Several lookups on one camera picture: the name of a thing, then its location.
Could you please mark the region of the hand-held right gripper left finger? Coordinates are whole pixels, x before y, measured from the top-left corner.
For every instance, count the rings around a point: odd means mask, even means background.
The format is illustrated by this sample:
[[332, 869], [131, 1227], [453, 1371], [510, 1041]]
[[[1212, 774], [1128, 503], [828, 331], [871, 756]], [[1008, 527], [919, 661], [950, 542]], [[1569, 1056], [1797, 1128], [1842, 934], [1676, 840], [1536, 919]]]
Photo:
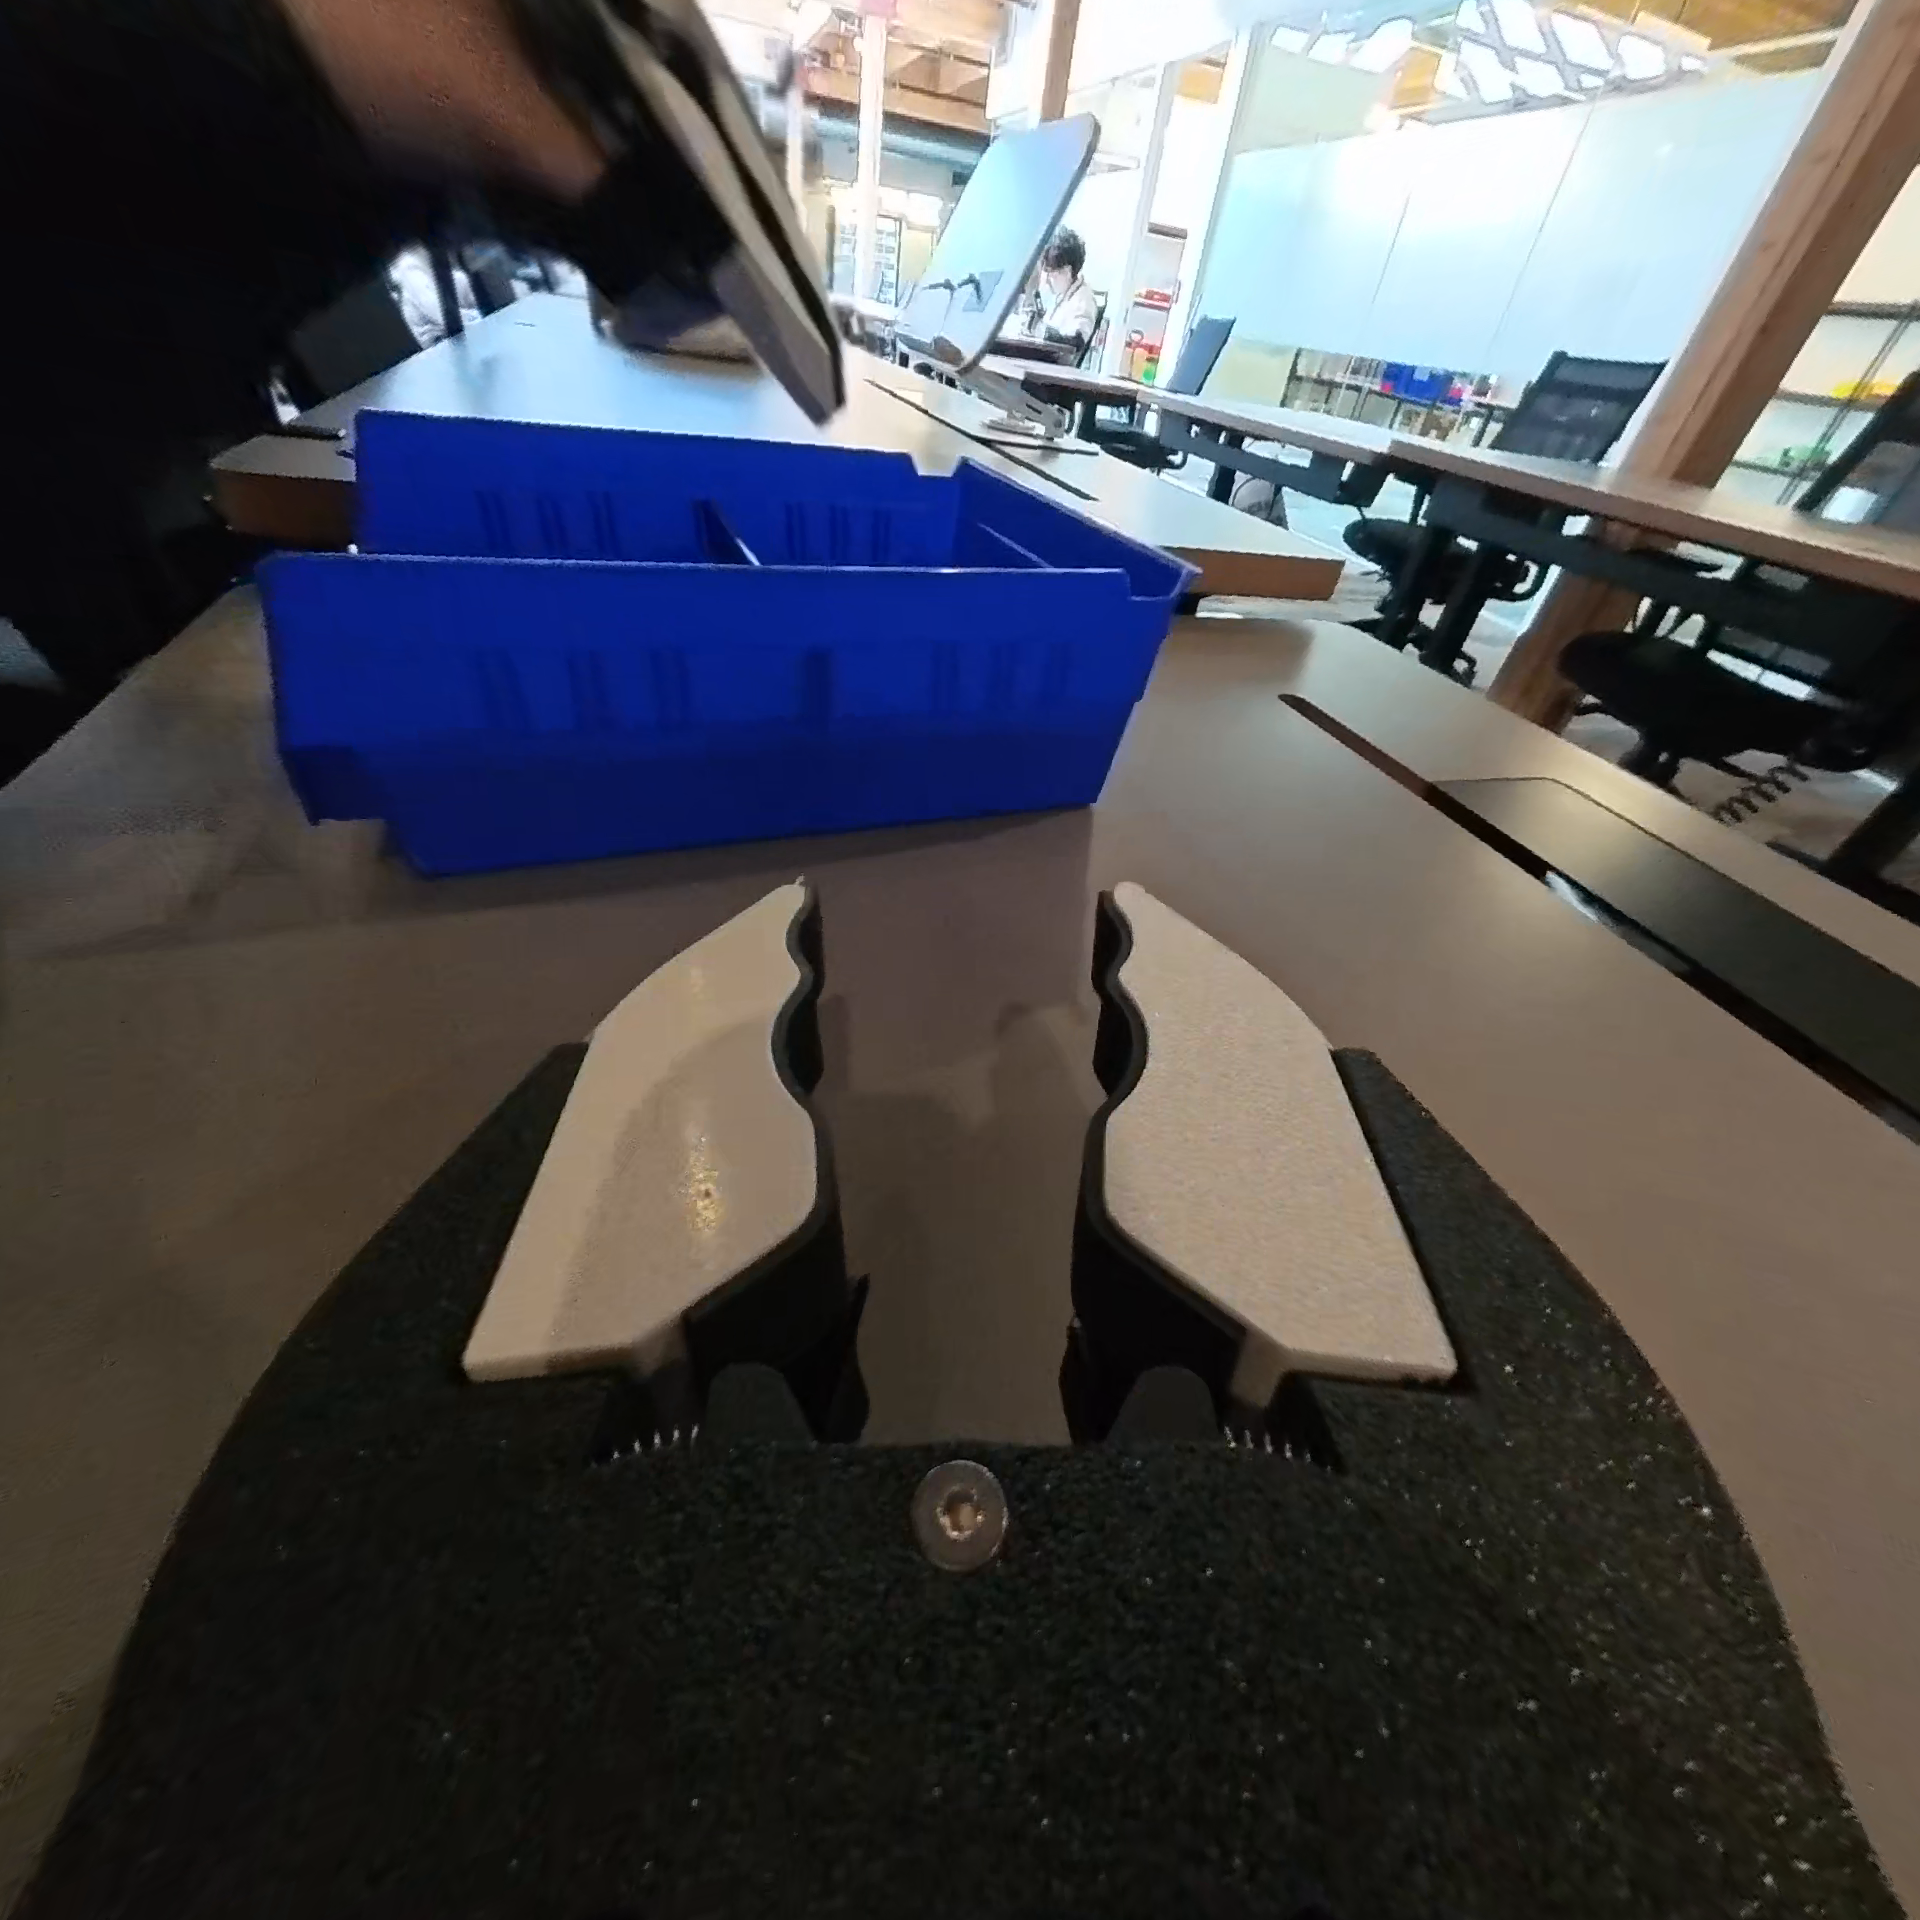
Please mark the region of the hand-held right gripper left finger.
[[823, 1073], [823, 913], [801, 876], [649, 972], [596, 1024], [471, 1322], [473, 1384], [601, 1376], [687, 1433], [734, 1368], [803, 1428], [861, 1436], [854, 1276]]

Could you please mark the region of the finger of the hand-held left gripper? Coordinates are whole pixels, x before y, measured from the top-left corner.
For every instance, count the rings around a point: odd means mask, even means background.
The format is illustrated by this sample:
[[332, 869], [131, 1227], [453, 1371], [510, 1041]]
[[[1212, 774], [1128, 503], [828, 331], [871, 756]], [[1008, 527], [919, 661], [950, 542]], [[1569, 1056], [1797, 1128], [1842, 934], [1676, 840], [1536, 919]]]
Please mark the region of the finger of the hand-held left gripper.
[[599, 3], [598, 294], [640, 352], [745, 357], [816, 424], [845, 403], [841, 335], [793, 202], [697, 3]]

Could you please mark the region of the blue plastic parts bin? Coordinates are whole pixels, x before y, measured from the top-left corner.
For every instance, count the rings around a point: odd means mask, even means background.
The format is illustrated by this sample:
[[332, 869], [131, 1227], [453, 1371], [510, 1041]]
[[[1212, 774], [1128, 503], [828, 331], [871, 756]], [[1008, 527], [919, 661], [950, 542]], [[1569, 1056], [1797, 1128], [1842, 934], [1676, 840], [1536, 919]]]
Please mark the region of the blue plastic parts bin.
[[1198, 598], [1198, 567], [970, 458], [363, 409], [352, 433], [363, 556], [1113, 570], [1137, 602]]
[[1117, 567], [282, 554], [275, 746], [428, 877], [1091, 804], [1171, 624]]

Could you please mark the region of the person's left hand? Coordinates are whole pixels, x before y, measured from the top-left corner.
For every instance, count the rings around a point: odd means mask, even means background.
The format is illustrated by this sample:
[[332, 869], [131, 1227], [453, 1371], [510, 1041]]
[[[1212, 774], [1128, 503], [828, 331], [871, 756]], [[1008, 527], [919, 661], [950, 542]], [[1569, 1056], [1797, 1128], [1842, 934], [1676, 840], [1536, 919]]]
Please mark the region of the person's left hand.
[[510, 180], [563, 204], [599, 185], [609, 155], [541, 83], [503, 3], [313, 5], [344, 104], [382, 146], [468, 180]]

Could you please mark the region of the wooden post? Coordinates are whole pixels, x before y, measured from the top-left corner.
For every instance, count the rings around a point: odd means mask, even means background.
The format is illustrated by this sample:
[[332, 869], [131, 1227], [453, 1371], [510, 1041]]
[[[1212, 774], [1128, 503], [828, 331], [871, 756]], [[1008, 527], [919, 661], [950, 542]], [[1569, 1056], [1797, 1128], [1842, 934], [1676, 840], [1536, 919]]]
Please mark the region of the wooden post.
[[1917, 5], [1857, 3], [1782, 170], [1614, 470], [1711, 490], [1917, 163]]

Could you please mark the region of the silver computer monitor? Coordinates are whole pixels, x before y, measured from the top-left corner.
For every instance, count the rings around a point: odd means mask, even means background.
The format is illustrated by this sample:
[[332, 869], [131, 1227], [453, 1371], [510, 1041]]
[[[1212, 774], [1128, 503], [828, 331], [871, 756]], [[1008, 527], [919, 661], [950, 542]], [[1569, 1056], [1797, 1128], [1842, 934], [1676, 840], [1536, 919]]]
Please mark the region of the silver computer monitor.
[[944, 371], [967, 371], [996, 349], [1098, 139], [1098, 118], [1079, 111], [990, 142], [896, 309], [898, 348]]

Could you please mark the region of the person's left forearm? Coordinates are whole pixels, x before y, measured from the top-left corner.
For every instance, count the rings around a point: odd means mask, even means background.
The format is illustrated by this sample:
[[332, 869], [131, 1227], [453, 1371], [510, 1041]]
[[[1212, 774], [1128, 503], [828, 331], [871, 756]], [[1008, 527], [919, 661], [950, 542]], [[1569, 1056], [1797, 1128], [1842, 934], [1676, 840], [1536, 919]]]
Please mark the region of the person's left forearm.
[[1, 8], [3, 682], [14, 777], [232, 564], [204, 459], [266, 426], [291, 333], [431, 230], [465, 178], [344, 104], [317, 3]]

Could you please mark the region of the long grey desk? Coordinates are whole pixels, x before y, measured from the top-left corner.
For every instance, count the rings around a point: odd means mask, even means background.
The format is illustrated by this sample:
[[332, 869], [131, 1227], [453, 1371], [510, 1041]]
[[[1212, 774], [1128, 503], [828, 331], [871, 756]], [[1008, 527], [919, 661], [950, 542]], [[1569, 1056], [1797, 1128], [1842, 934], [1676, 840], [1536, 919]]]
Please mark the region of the long grey desk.
[[1174, 444], [1212, 468], [1210, 496], [1218, 502], [1230, 497], [1237, 473], [1354, 511], [1369, 505], [1387, 478], [1406, 484], [1448, 479], [1596, 525], [1788, 567], [1896, 602], [1917, 599], [1917, 537], [1911, 532], [1821, 517], [1726, 488], [1698, 488], [1615, 465], [1395, 435], [1380, 426], [1266, 399], [1171, 396], [1063, 365], [1055, 379], [1058, 387], [1100, 403], [1156, 402], [1161, 424], [1180, 424]]

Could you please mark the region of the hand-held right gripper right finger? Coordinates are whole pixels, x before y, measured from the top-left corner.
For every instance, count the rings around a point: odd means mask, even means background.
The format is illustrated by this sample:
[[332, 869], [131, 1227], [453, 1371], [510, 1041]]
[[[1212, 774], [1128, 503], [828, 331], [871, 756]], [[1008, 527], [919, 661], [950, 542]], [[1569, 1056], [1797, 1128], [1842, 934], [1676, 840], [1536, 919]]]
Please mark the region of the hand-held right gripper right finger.
[[1457, 1387], [1415, 1238], [1314, 1020], [1134, 880], [1096, 899], [1090, 978], [1070, 1437], [1332, 1452], [1321, 1386]]

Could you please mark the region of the grey-blue office chair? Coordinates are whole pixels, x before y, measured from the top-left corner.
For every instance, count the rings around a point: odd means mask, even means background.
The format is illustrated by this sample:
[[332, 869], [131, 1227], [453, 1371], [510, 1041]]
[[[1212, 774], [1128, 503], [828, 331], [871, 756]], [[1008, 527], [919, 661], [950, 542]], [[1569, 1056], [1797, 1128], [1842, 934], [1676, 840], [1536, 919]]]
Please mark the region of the grey-blue office chair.
[[[1178, 359], [1164, 382], [1164, 393], [1196, 398], [1231, 342], [1236, 318], [1200, 316], [1185, 333]], [[1165, 444], [1158, 430], [1158, 402], [1140, 396], [1125, 408], [1101, 403], [1090, 426], [1091, 442], [1106, 453], [1153, 473], [1171, 471], [1187, 455]]]

